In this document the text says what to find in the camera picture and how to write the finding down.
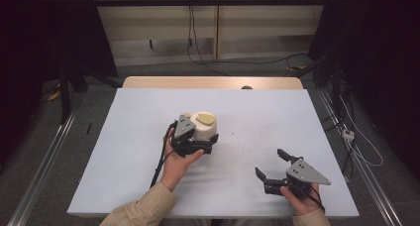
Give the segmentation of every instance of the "human hand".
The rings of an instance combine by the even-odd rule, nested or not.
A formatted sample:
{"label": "human hand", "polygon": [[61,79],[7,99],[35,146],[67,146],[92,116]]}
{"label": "human hand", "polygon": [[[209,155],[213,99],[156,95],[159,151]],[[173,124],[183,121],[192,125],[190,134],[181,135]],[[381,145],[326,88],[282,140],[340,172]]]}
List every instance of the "human hand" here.
{"label": "human hand", "polygon": [[182,177],[186,174],[188,167],[204,154],[204,150],[199,150],[185,158],[178,155],[173,151],[172,144],[170,143],[170,137],[172,137],[174,132],[175,129],[171,128],[167,139],[163,139],[166,141],[166,145],[164,148],[163,176],[160,179],[160,183],[170,191],[173,191],[179,184]]}
{"label": "human hand", "polygon": [[[315,203],[312,199],[306,197],[304,199],[298,199],[287,187],[282,186],[280,188],[281,193],[283,194],[284,198],[286,198],[291,206],[294,208],[295,215],[300,216],[307,213],[310,213],[317,208],[319,205]],[[314,197],[316,200],[320,201],[319,198],[319,184],[312,183],[312,187],[309,189],[309,195]]]}

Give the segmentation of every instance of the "white table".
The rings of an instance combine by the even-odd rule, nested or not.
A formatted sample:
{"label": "white table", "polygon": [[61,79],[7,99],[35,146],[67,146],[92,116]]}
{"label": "white table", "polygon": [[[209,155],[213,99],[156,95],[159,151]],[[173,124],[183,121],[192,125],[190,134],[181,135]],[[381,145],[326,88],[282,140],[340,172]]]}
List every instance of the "white table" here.
{"label": "white table", "polygon": [[304,157],[332,181],[320,187],[327,216],[359,216],[303,89],[119,89],[68,213],[105,216],[140,198],[150,187],[167,126],[183,112],[202,110],[218,118],[219,142],[177,186],[178,203],[168,217],[291,215],[283,197],[264,194],[255,174],[258,167],[269,178],[285,177],[290,163],[277,156],[278,148]]}

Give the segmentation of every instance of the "wire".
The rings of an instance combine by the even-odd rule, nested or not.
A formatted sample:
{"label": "wire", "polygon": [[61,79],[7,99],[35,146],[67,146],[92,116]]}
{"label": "wire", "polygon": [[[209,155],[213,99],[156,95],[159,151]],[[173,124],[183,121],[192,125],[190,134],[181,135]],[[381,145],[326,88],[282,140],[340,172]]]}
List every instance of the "wire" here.
{"label": "wire", "polygon": [[333,117],[333,116],[332,116],[332,115],[330,115],[330,116],[328,116],[328,117],[325,117],[325,118],[321,119],[319,122],[321,122],[321,124],[323,124],[323,123],[325,123],[327,120],[331,119],[332,117]]}
{"label": "wire", "polygon": [[324,129],[324,132],[330,131],[330,130],[335,129],[336,127],[340,126],[343,123],[345,117],[346,117],[345,114],[341,114],[339,121],[335,125],[327,128],[327,129]]}
{"label": "wire", "polygon": [[[190,41],[191,41],[191,29],[192,29],[193,34],[194,34],[194,43],[195,43],[195,47],[196,47],[196,49],[197,49],[198,56],[199,56],[199,58],[200,58],[200,60],[201,60],[201,61],[196,61],[196,60],[193,60],[193,59],[192,59],[192,57],[191,57],[191,54],[190,54],[190,52],[189,52],[189,48],[190,48],[190,45],[191,45],[191,43],[190,43]],[[240,61],[240,60],[212,60],[212,61],[204,61],[204,59],[203,59],[203,58],[202,58],[202,56],[201,56],[201,52],[200,52],[200,50],[199,50],[199,48],[198,48],[197,34],[196,34],[196,30],[195,30],[195,16],[194,16],[194,8],[193,8],[192,6],[189,6],[189,31],[188,31],[188,45],[187,45],[187,52],[188,52],[188,57],[189,57],[189,59],[191,60],[191,62],[196,63],[196,64],[204,64],[204,65],[206,66],[206,68],[207,68],[207,69],[209,69],[209,70],[211,70],[211,71],[214,71],[214,72],[217,72],[217,73],[219,73],[219,74],[227,75],[227,76],[230,76],[230,75],[229,75],[229,74],[227,74],[227,73],[225,73],[225,72],[222,72],[222,71],[218,71],[218,70],[212,69],[212,68],[210,68],[210,67],[208,66],[208,64],[211,64],[211,63],[240,63],[240,64],[256,64],[256,65],[258,65],[258,64],[270,64],[270,63],[276,63],[276,62],[280,62],[280,61],[286,60],[286,61],[287,61],[287,73],[284,75],[284,76],[286,76],[286,75],[288,74],[289,70],[290,70],[290,66],[289,66],[288,60],[289,60],[291,57],[297,57],[297,56],[307,56],[307,54],[302,53],[302,54],[290,55],[290,56],[283,57],[283,58],[276,59],[276,60],[259,61],[259,62],[254,62],[254,61]]]}
{"label": "wire", "polygon": [[312,14],[314,15],[314,21],[315,21],[315,25],[318,28],[318,21],[316,20],[316,15],[315,15],[315,9],[314,6],[312,6]]}
{"label": "wire", "polygon": [[368,165],[371,165],[373,167],[380,167],[383,165],[383,157],[380,154],[380,152],[377,150],[377,148],[374,146],[374,144],[362,133],[362,131],[358,128],[358,126],[355,124],[355,122],[353,121],[352,117],[350,116],[349,113],[349,109],[347,108],[346,104],[344,104],[344,108],[346,109],[347,114],[349,115],[349,119],[352,122],[352,124],[354,125],[355,129],[365,138],[365,140],[367,140],[367,142],[373,147],[373,149],[376,151],[377,155],[380,157],[380,163],[379,164],[373,164],[371,162],[369,162],[368,160],[366,160],[361,154],[359,154],[355,148],[352,146],[352,144],[349,142],[349,140],[346,140],[347,143],[349,144],[349,147],[354,151],[355,155],[358,156],[360,159],[362,159],[365,163],[367,163]]}
{"label": "wire", "polygon": [[164,156],[164,148],[166,147],[167,136],[169,134],[170,129],[176,127],[176,124],[177,124],[177,121],[175,120],[175,122],[173,122],[172,124],[169,125],[169,127],[167,127],[166,134],[164,134],[163,147],[161,147],[160,159],[158,161],[157,168],[155,169],[155,175],[154,175],[154,178],[152,179],[151,188],[157,183],[158,174],[160,173],[161,167],[163,166],[163,163],[165,161],[165,159],[163,159],[163,156]]}
{"label": "wire", "polygon": [[291,184],[291,186],[294,188],[294,189],[296,189],[296,190],[298,190],[300,193],[303,193],[306,197],[308,197],[310,200],[312,200],[312,201],[314,201],[316,204],[318,204],[318,206],[321,208],[321,210],[325,213],[325,207],[324,207],[324,205],[322,204],[322,201],[321,201],[321,196],[319,195],[319,193],[318,193],[318,191],[316,191],[312,186],[312,189],[315,191],[315,193],[318,195],[318,198],[319,198],[319,200],[317,200],[316,198],[314,198],[312,195],[310,195],[308,192],[306,192],[306,191],[303,191],[303,190],[301,190],[299,187],[297,187],[296,185],[294,185],[294,184]]}
{"label": "wire", "polygon": [[[344,146],[346,146],[345,140],[343,138],[341,138],[341,139],[343,141]],[[346,159],[345,159],[344,164],[343,164],[342,169],[341,169],[342,174],[344,174],[344,172],[346,171],[347,162],[350,160],[350,164],[351,164],[350,178],[353,178],[353,161],[351,160],[351,156],[352,156],[353,148],[355,146],[355,142],[356,142],[356,138],[354,138],[353,141],[352,141],[352,148],[350,148],[349,150],[346,148],[347,155],[346,155]]]}
{"label": "wire", "polygon": [[173,154],[174,152],[175,152],[175,150],[170,151],[170,153],[168,153],[168,154],[166,155],[166,157],[164,157],[163,162],[166,162],[167,158],[169,158],[169,156],[170,156],[171,154]]}
{"label": "wire", "polygon": [[[191,55],[190,55],[190,53],[189,53],[189,41],[190,41],[190,39],[191,39],[191,24],[192,24],[192,29],[193,29],[193,32],[194,32],[195,47],[196,47],[196,49],[197,49],[198,56],[200,57],[201,62],[196,62],[196,61],[194,61],[194,60],[191,58]],[[210,66],[208,66],[208,65],[207,65],[207,63],[206,63],[206,62],[203,60],[203,58],[201,57],[200,50],[198,49],[197,34],[196,34],[196,32],[195,32],[195,17],[194,17],[194,8],[193,8],[192,6],[189,6],[189,32],[188,32],[188,49],[187,49],[187,50],[188,50],[188,57],[189,57],[189,59],[190,59],[193,63],[197,63],[197,64],[204,64],[204,66],[205,66],[208,70],[210,70],[210,71],[213,71],[213,72],[216,72],[216,73],[219,73],[219,74],[222,74],[222,75],[226,75],[226,76],[231,76],[230,74],[227,74],[227,73],[225,73],[225,72],[223,72],[223,71],[219,71],[219,70],[215,70],[215,69],[210,68]]]}

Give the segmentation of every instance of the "beige sleeve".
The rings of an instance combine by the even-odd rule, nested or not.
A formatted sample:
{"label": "beige sleeve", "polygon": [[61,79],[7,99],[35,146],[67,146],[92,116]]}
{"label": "beige sleeve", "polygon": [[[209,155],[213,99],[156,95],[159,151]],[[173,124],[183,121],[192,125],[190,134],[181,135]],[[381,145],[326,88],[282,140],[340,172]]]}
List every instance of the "beige sleeve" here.
{"label": "beige sleeve", "polygon": [[172,193],[158,182],[141,200],[132,201],[115,208],[101,225],[158,225],[172,210],[176,200]]}
{"label": "beige sleeve", "polygon": [[321,209],[314,210],[310,213],[293,216],[294,226],[330,226],[330,222]]}

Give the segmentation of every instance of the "black cable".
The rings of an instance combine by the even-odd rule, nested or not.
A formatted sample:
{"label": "black cable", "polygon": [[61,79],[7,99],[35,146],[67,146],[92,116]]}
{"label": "black cable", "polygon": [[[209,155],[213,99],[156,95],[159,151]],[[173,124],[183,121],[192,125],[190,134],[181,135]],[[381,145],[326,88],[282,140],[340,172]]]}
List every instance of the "black cable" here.
{"label": "black cable", "polygon": [[294,184],[291,184],[290,186],[292,186],[294,189],[296,189],[297,191],[299,191],[300,193],[302,193],[306,197],[308,197],[310,200],[312,200],[313,202],[315,202],[316,204],[318,204],[318,206],[321,208],[321,210],[325,213],[325,207],[322,204],[321,196],[319,195],[318,191],[316,191],[312,186],[311,186],[311,188],[318,195],[319,200],[317,200],[316,198],[312,197],[312,195],[310,195],[308,192],[301,190],[299,187],[296,187]]}
{"label": "black cable", "polygon": [[331,119],[332,117],[333,117],[333,115],[330,115],[330,116],[328,116],[328,117],[325,117],[325,118],[321,119],[319,122],[320,122],[321,124],[323,124],[324,122],[326,122],[327,120]]}
{"label": "black cable", "polygon": [[166,155],[166,157],[164,157],[163,162],[166,162],[167,158],[169,158],[169,156],[170,156],[171,154],[173,154],[174,152],[175,152],[175,150],[170,151],[170,153],[168,153],[168,154]]}
{"label": "black cable", "polygon": [[[194,43],[195,43],[195,47],[197,49],[198,52],[198,56],[200,57],[201,62],[195,61],[191,58],[191,54],[189,52],[189,47],[190,47],[190,41],[191,41],[191,28],[193,30],[194,33]],[[287,73],[290,69],[290,66],[288,64],[288,60],[291,57],[297,57],[297,56],[307,56],[307,54],[295,54],[295,55],[290,55],[284,58],[280,58],[280,59],[276,59],[276,60],[269,60],[269,61],[261,61],[261,62],[253,62],[253,61],[239,61],[239,60],[213,60],[213,61],[204,61],[200,50],[198,48],[198,43],[197,43],[197,35],[196,35],[196,31],[195,31],[195,17],[194,17],[194,8],[192,6],[189,6],[189,31],[188,31],[188,46],[187,46],[187,52],[188,52],[188,57],[191,60],[191,62],[195,63],[195,64],[204,64],[206,66],[207,69],[217,72],[219,74],[223,74],[223,75],[227,75],[230,76],[227,73],[224,73],[222,71],[218,71],[215,69],[210,68],[207,64],[211,64],[211,63],[240,63],[240,64],[270,64],[270,63],[276,63],[276,62],[280,62],[283,60],[287,61]]]}
{"label": "black cable", "polygon": [[219,71],[219,70],[215,70],[210,68],[210,66],[207,65],[207,63],[203,60],[203,58],[201,57],[201,53],[200,50],[198,49],[198,42],[197,42],[197,34],[195,32],[195,17],[194,17],[194,8],[192,6],[189,6],[189,32],[188,32],[188,44],[189,44],[189,40],[191,39],[191,24],[192,24],[192,30],[194,32],[194,42],[195,42],[195,48],[197,49],[198,52],[198,56],[200,57],[201,62],[196,62],[191,58],[191,55],[189,53],[189,46],[188,46],[188,57],[189,59],[196,64],[204,64],[204,66],[213,72],[222,74],[222,75],[226,75],[226,76],[231,76],[230,74],[227,74],[225,72]]}
{"label": "black cable", "polygon": [[169,131],[171,128],[176,127],[176,124],[177,124],[177,121],[175,120],[175,122],[173,122],[172,124],[169,125],[169,127],[167,127],[166,134],[164,134],[163,147],[161,148],[160,159],[158,161],[157,168],[155,169],[155,175],[154,175],[154,178],[152,179],[151,188],[157,183],[158,174],[160,173],[161,167],[163,166],[163,163],[164,163],[163,156],[164,156],[164,148],[166,147],[167,135],[169,134]]}
{"label": "black cable", "polygon": [[315,21],[316,27],[318,28],[318,22],[317,22],[317,20],[316,20],[316,15],[315,15],[315,9],[314,9],[314,6],[312,6],[312,14],[314,15],[314,21]]}
{"label": "black cable", "polygon": [[[353,104],[352,104],[352,102],[349,100],[349,103],[350,103],[350,106],[351,106],[351,115],[352,115],[352,119],[354,120],[354,118],[355,118],[355,111],[354,111],[354,109],[353,109]],[[354,126],[354,124],[352,123],[352,127],[351,127],[351,130],[353,131],[353,133],[355,133],[356,134],[356,132],[355,132],[355,126]],[[353,172],[354,172],[354,167],[353,167],[353,161],[351,160],[351,153],[353,152],[353,149],[355,148],[355,144],[356,144],[356,135],[355,135],[355,137],[353,138],[353,140],[352,140],[352,143],[351,143],[351,145],[352,145],[352,147],[350,148],[350,149],[347,149],[347,146],[346,146],[346,142],[344,141],[344,139],[342,138],[342,140],[343,140],[343,144],[344,144],[344,146],[345,146],[345,148],[346,148],[346,150],[348,150],[348,152],[347,152],[347,155],[346,155],[346,159],[345,159],[345,162],[344,162],[344,164],[343,164],[343,166],[342,166],[342,174],[344,174],[344,172],[345,172],[345,170],[346,170],[346,167],[347,167],[347,162],[350,160],[350,164],[351,164],[351,173],[350,173],[350,178],[352,178],[353,177]]]}
{"label": "black cable", "polygon": [[286,67],[287,67],[287,71],[286,71],[286,73],[285,73],[283,76],[287,76],[287,75],[288,75],[288,73],[290,72],[290,65],[289,65],[288,59],[289,59],[289,57],[286,59]]}
{"label": "black cable", "polygon": [[339,119],[339,121],[337,122],[337,124],[335,124],[331,127],[328,127],[327,129],[324,129],[324,132],[330,131],[332,129],[335,129],[337,126],[340,126],[343,123],[345,116],[346,116],[346,113],[342,114],[342,116]]}

